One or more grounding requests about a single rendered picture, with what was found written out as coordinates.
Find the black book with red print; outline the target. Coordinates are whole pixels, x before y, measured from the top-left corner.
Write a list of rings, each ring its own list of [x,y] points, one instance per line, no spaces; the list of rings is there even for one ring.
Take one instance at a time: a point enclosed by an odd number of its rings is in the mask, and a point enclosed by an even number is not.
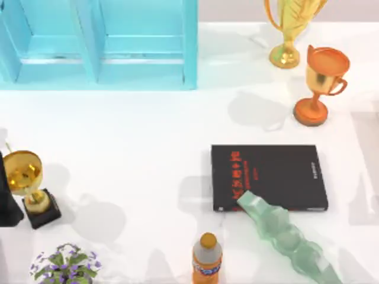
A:
[[[213,145],[213,209],[240,210],[250,191],[289,211],[326,211],[325,183],[315,145]]]

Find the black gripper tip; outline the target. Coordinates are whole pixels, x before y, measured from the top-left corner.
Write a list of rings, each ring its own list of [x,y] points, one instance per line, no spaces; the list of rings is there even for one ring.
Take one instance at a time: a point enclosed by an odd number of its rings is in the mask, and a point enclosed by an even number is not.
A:
[[[0,227],[15,227],[23,219],[24,213],[9,189],[4,159],[0,152]]]

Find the gold trophy on black base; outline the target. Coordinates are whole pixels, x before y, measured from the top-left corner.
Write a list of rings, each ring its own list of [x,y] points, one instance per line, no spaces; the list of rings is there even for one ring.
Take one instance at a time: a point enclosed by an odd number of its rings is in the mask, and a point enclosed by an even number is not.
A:
[[[33,229],[38,229],[62,217],[55,197],[40,189],[43,165],[39,156],[32,151],[18,150],[4,158],[5,174],[13,195],[23,197],[25,212]]]

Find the orange and gold trophy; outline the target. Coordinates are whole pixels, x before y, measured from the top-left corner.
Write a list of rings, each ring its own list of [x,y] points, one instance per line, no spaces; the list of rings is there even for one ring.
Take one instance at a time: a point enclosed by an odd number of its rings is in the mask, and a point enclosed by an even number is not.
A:
[[[293,115],[300,124],[317,127],[327,120],[328,108],[320,97],[342,93],[348,85],[344,76],[349,68],[350,60],[340,50],[308,46],[306,84],[313,95],[299,100],[294,106]]]

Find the orange soda bottle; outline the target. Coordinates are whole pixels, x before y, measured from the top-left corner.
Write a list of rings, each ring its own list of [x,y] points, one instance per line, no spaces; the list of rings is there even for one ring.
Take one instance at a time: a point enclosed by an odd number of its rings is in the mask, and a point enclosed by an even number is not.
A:
[[[192,284],[219,284],[223,251],[213,233],[204,233],[192,250]]]

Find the light blue rack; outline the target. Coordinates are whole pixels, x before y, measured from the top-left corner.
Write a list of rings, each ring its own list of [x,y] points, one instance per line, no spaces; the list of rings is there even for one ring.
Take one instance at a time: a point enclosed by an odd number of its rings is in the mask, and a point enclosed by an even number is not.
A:
[[[0,90],[192,90],[198,0],[0,0]]]

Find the tall gold trophy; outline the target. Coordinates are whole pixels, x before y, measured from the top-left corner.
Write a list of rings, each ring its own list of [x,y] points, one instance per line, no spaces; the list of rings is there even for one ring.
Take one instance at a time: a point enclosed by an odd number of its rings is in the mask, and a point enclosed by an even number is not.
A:
[[[271,12],[270,0],[264,0],[267,17],[274,28],[283,35],[283,43],[274,47],[270,62],[282,69],[298,66],[300,54],[294,42],[308,23],[322,10],[328,0],[277,0],[279,23],[276,23]]]

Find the purple flower plant pot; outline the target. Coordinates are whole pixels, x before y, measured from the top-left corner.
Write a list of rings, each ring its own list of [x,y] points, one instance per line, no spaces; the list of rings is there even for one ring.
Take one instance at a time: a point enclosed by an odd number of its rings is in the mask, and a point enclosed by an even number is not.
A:
[[[29,275],[34,284],[94,284],[101,268],[95,252],[64,243],[53,251],[39,253]]]

